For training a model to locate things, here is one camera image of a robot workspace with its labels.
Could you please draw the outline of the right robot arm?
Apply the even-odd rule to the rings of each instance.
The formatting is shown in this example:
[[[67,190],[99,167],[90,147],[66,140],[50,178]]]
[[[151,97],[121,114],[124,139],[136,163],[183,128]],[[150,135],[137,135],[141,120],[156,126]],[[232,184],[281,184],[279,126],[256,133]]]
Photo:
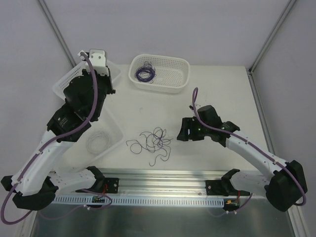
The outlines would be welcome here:
[[[293,205],[306,204],[308,188],[299,162],[288,162],[263,151],[237,125],[231,121],[223,122],[211,105],[190,108],[195,115],[182,118],[178,141],[201,141],[210,137],[213,142],[237,153],[258,170],[258,173],[230,170],[221,178],[220,195],[247,191],[266,197],[274,208],[282,212]]]

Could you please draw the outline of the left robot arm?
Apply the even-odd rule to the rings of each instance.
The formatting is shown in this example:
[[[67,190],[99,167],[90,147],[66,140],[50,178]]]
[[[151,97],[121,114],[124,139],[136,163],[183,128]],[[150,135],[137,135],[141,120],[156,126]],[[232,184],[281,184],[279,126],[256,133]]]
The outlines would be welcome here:
[[[65,103],[49,120],[33,156],[19,172],[1,180],[17,208],[38,211],[61,193],[103,192],[106,178],[98,168],[61,168],[59,162],[83,136],[101,127],[106,96],[115,92],[108,66],[83,69],[70,81],[64,89]]]

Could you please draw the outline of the white basket near left arm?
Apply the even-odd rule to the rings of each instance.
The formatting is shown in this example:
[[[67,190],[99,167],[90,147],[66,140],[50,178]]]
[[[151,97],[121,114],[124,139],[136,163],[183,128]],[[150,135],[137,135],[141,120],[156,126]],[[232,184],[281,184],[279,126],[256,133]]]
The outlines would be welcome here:
[[[92,166],[97,160],[117,148],[124,133],[107,106],[103,106],[100,117],[74,142],[52,142],[39,158],[59,174],[77,173]]]

